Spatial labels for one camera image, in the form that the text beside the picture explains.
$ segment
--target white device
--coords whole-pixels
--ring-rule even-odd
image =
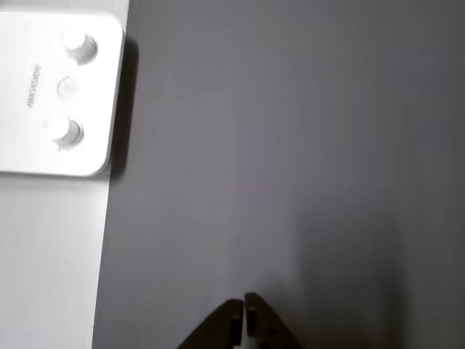
[[[90,176],[109,159],[124,32],[107,14],[0,12],[0,172]]]

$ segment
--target white surface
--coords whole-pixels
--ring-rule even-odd
[[[79,31],[88,39],[67,50],[63,35]],[[102,13],[0,12],[0,47],[7,48],[0,67],[11,67],[0,69],[0,172],[79,177],[99,172],[108,162],[113,133],[124,47],[119,21]],[[80,81],[81,93],[64,103],[60,82],[67,76]],[[75,137],[68,136],[68,118],[84,130],[79,143],[78,127]],[[64,122],[60,146],[51,146],[44,128]]]
[[[0,0],[0,9],[18,4],[63,2]],[[125,27],[128,5],[75,0],[73,8],[112,12]],[[108,173],[94,180],[0,174],[1,349],[90,349],[108,186]]]

